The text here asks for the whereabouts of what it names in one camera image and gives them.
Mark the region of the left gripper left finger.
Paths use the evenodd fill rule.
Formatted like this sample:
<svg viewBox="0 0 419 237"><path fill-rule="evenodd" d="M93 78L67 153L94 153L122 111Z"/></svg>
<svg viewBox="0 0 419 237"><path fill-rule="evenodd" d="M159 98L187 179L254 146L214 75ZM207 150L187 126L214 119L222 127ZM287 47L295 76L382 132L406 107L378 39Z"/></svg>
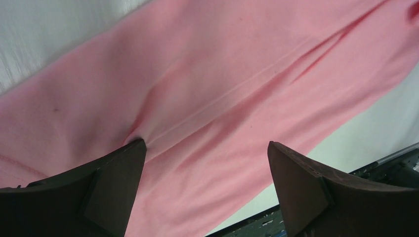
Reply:
<svg viewBox="0 0 419 237"><path fill-rule="evenodd" d="M0 191L3 237L123 237L146 157L142 139L58 175Z"/></svg>

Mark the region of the light pink t shirt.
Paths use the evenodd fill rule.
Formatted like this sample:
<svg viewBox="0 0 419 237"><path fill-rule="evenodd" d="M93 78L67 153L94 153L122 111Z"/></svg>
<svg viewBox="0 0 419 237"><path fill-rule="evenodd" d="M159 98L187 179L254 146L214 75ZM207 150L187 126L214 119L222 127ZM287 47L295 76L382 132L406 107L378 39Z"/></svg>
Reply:
<svg viewBox="0 0 419 237"><path fill-rule="evenodd" d="M202 237L419 60L416 0L154 0L0 98L0 185L144 139L128 237Z"/></svg>

